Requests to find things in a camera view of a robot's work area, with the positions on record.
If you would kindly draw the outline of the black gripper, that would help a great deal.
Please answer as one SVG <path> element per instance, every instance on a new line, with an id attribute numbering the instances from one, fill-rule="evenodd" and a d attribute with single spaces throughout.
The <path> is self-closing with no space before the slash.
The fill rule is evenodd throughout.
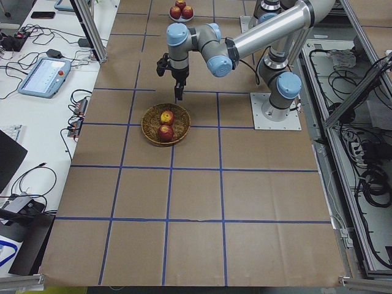
<path id="1" fill-rule="evenodd" d="M 175 79 L 175 98 L 178 100 L 183 100 L 184 86 L 186 85 L 186 79 L 188 78 L 188 68 L 172 68 L 171 75 Z"/>

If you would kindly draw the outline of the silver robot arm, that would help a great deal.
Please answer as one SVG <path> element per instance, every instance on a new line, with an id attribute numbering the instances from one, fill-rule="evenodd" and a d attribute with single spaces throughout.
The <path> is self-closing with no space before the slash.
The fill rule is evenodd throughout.
<path id="1" fill-rule="evenodd" d="M 292 42 L 301 42 L 295 34 L 322 21 L 333 5 L 334 1 L 296 1 L 281 13 L 224 42 L 221 42 L 221 32 L 215 23 L 196 27 L 172 23 L 167 28 L 168 53 L 157 62 L 157 74 L 163 76 L 165 71 L 171 71 L 176 80 L 175 97 L 181 100 L 189 76 L 190 51 L 202 55 L 215 77 L 224 77 L 242 58 L 266 47 L 268 53 L 260 61 L 258 73 L 271 93 L 263 103 L 262 113 L 271 121 L 283 121 L 302 87 L 300 78 L 285 69 L 289 57 L 297 57 L 290 48 Z"/>
<path id="2" fill-rule="evenodd" d="M 257 0 L 252 25 L 259 25 L 266 20 L 292 8 L 296 3 L 295 0 Z"/>

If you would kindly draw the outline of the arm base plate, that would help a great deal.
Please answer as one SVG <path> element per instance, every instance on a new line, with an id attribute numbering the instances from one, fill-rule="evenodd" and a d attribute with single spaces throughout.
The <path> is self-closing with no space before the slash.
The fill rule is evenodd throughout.
<path id="1" fill-rule="evenodd" d="M 270 104 L 270 93 L 251 92 L 251 107 L 255 130 L 301 131 L 295 103 L 286 110 L 274 108 Z"/>
<path id="2" fill-rule="evenodd" d="M 253 15 L 252 16 L 240 16 L 239 22 L 240 22 L 242 33 L 245 33 L 248 30 L 250 30 L 253 27 L 260 24 L 259 19 L 255 18 Z"/>

